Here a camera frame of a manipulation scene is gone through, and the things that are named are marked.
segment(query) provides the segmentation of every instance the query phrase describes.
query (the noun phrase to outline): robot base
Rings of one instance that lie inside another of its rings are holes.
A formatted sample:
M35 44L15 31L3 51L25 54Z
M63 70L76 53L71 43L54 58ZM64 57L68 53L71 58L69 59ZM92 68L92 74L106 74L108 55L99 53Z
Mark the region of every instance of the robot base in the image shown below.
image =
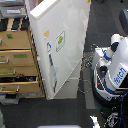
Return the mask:
M97 92L97 89L96 89L96 86L95 86L95 82L94 82L94 71L91 70L91 78L92 78L92 91L93 91L93 95L94 97L96 98L96 100L103 106L107 106L107 107L112 107L112 106L115 106L119 103L119 100L117 101L112 99L110 101L107 101L106 99L104 99L98 92Z

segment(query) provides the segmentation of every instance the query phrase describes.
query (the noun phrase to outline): blue logo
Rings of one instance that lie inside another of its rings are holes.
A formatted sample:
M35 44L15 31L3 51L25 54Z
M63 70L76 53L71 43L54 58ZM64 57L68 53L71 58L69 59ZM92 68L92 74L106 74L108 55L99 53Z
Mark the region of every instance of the blue logo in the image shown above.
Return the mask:
M116 78L114 78L114 82L116 82L117 85L120 84L125 73L126 73L126 70L124 68L119 68L119 73L116 75Z

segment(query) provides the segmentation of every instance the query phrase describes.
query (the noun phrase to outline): sticker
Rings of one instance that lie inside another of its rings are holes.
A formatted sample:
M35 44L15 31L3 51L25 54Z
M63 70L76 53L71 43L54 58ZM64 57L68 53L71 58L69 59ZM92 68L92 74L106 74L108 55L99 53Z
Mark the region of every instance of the sticker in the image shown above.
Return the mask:
M6 87L2 87L2 88L6 88Z
M58 52L65 44L65 32L63 31L57 38L56 38L56 51Z
M13 68L8 68L8 70L13 70Z
M47 30L45 33L44 33L44 37L47 38L49 36L49 30Z
M51 50L51 45L50 45L50 43L48 42L47 43L47 52L49 52Z
M14 58L27 58L27 54L13 54Z
M8 39L13 39L12 34L7 34Z
M0 58L5 58L5 56L0 56Z

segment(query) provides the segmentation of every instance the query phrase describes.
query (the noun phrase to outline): floor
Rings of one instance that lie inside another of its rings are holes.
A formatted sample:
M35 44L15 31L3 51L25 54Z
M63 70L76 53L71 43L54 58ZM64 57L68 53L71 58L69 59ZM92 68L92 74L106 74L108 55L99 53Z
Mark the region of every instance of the floor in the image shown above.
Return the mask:
M109 46L110 38L114 33L126 36L118 17L120 11L127 7L127 0L124 3L120 3L120 0L105 0L103 4L92 0L85 53L91 52L92 44L100 47ZM90 81L89 76L90 68L81 71L81 79ZM88 82L80 81L79 87L82 91L87 91L90 85ZM105 119L98 107L100 105L91 90L89 93L78 91L77 99L49 101L45 98L20 99L18 105L0 104L6 128L37 128L42 125L79 125L81 128L92 128L90 116L97 116L103 128Z

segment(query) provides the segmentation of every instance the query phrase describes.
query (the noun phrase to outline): cable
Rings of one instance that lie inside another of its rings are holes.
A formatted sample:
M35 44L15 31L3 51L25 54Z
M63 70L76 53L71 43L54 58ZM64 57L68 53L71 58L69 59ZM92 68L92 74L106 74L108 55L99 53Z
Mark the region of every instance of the cable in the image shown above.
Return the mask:
M94 50L95 50L95 48L99 48L99 46L96 45L96 44L91 45L91 54L92 55L88 55L88 54L83 53L82 69L81 69L82 71L92 65L92 59L93 59L93 56L94 56L93 47L94 47Z
M128 93L128 90L124 93L123 98L121 99L121 106L120 106L120 122L119 122L119 126L118 126L118 128L120 128L120 125L121 125L122 105L123 105L124 97L127 95L127 93Z

